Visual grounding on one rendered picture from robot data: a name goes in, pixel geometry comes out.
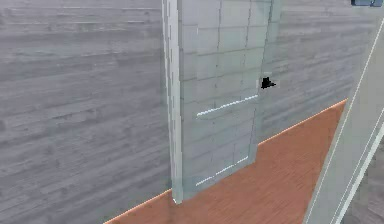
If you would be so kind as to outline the pale grey room door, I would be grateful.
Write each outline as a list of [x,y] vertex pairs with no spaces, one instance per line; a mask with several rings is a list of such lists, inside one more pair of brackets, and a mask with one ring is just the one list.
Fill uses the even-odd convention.
[[162,0],[175,203],[255,161],[281,8],[282,0]]

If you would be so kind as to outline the blue framed picture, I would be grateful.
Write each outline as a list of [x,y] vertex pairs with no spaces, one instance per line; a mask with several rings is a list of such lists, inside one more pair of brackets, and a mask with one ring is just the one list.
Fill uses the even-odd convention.
[[381,7],[384,0],[351,0],[352,6]]

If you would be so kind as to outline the pale grey door frame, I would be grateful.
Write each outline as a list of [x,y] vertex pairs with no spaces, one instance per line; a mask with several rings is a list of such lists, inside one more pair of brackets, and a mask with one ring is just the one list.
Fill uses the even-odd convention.
[[355,76],[302,224],[341,224],[384,138],[384,13]]

